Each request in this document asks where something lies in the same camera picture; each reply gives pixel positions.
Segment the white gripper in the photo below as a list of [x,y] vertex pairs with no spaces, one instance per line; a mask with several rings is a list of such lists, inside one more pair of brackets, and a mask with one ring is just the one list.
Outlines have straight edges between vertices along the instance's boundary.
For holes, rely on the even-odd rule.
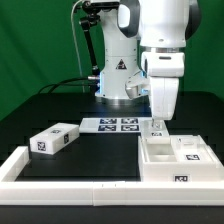
[[171,120],[175,111],[178,78],[150,77],[149,101],[152,113],[152,128],[163,130],[163,120]]

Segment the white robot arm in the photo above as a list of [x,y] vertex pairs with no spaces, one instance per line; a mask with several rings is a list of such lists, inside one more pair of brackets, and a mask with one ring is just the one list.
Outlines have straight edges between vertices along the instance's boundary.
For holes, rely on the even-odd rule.
[[121,104],[147,97],[151,126],[170,120],[185,70],[183,49],[201,21],[198,0],[81,0],[81,6],[84,28],[103,30],[96,99]]

